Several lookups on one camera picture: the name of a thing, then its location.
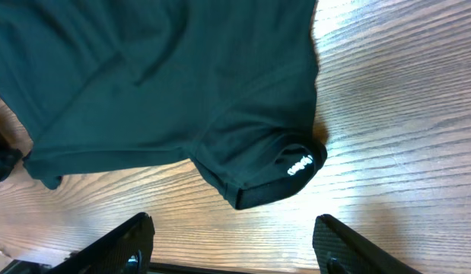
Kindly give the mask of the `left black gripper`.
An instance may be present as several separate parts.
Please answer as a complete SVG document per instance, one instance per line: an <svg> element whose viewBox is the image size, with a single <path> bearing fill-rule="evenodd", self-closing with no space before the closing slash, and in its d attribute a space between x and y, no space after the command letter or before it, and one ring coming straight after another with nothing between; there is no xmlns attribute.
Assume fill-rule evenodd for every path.
<svg viewBox="0 0 471 274"><path fill-rule="evenodd" d="M0 133L0 182L10 175L22 157L22 152L17 148L12 148Z"/></svg>

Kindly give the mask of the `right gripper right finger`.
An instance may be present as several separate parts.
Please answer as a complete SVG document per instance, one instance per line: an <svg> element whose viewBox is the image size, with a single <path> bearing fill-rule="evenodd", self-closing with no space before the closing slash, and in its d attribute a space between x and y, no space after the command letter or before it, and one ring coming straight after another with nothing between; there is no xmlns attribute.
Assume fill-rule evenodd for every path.
<svg viewBox="0 0 471 274"><path fill-rule="evenodd" d="M312 245L321 274L420 274L328 214L316 218Z"/></svg>

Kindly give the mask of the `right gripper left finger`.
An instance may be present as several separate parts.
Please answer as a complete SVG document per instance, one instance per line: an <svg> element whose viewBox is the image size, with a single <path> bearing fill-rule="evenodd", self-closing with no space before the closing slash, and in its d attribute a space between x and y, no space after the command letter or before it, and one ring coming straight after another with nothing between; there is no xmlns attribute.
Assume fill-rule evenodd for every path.
<svg viewBox="0 0 471 274"><path fill-rule="evenodd" d="M154 243L151 216L140 212L49 274L146 274Z"/></svg>

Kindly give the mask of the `black t-shirt with logo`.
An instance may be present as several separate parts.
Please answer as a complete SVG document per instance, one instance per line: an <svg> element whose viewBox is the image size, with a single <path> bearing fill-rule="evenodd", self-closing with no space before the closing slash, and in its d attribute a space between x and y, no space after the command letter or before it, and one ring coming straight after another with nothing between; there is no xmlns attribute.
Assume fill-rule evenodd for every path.
<svg viewBox="0 0 471 274"><path fill-rule="evenodd" d="M235 209L293 196L313 138L312 1L0 1L0 98L29 175L191 160Z"/></svg>

